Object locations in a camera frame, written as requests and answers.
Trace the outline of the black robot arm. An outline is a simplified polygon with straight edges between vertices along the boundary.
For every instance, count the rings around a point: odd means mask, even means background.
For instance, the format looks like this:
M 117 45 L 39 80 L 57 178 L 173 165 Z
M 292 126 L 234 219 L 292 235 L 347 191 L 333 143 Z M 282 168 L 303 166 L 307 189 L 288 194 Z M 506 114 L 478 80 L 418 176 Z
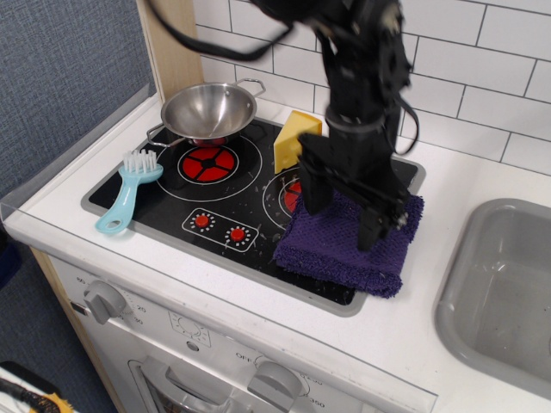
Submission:
M 407 187 L 393 173 L 400 91 L 411 65 L 398 1 L 258 1 L 266 15 L 309 26 L 321 45 L 330 103 L 326 138 L 300 135 L 300 180 L 306 210 L 324 211 L 335 191 L 362 209 L 359 250 L 370 250 L 406 221 Z

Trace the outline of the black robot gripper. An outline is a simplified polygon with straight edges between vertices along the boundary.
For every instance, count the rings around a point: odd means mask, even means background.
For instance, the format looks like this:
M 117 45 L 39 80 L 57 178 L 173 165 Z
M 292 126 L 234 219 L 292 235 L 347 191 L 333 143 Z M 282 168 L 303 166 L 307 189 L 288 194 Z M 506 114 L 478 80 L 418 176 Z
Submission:
M 329 135 L 299 136 L 300 184 L 310 215 L 324 211 L 335 192 L 361 209 L 357 248 L 369 251 L 393 228 L 407 222 L 407 186 L 392 169 L 400 111 L 378 114 L 373 121 L 349 120 L 329 110 Z

